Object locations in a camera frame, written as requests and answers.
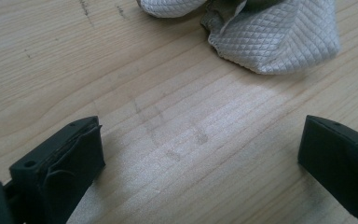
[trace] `light wood surface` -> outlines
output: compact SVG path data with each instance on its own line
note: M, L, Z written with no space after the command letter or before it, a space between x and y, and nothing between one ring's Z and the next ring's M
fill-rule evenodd
M220 59L202 12L0 0L0 180L98 115L106 168L70 223L357 223L296 155L308 114L358 131L358 1L337 1L339 55L290 76Z

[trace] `black clamp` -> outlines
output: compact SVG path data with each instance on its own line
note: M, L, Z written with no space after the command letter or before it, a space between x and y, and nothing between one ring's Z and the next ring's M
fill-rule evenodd
M298 162L358 218L358 132L307 116Z
M0 223L65 223L104 168L97 117L72 122L10 166Z

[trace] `clamp jaw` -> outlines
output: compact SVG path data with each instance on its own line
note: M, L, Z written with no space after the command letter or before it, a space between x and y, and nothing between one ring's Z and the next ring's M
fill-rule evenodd
M0 223L65 223L104 168L97 117L72 122L10 166Z
M358 218L358 132L307 116L298 162Z

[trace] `microfiber cloth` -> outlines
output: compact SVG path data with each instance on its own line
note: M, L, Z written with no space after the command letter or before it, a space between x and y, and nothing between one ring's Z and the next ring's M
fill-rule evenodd
M174 18L204 0L138 0L156 17ZM301 71L339 52L334 0L212 0L201 24L222 58L258 74Z

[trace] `smudge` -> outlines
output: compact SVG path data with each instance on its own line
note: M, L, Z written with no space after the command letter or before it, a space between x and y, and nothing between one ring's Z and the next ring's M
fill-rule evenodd
M172 150L168 150L166 153L168 158L170 158L173 161L180 161L181 160L181 156L179 153L174 152Z
M158 142L158 139L156 137L156 131L151 123L151 121L146 117L145 113L143 113L142 109L138 104L136 103L136 100L133 100L133 105L135 107L135 112L141 119L141 122L143 123L144 127L146 128L147 134L150 136L150 139L152 140L155 147L159 147L160 143Z
M207 143L209 140L208 135L205 133L205 131L201 130L197 133L197 143L199 145L203 145Z
M165 123L165 119L164 116L162 115L162 111L156 105L153 105L153 108L157 111L158 118L161 121L161 123Z

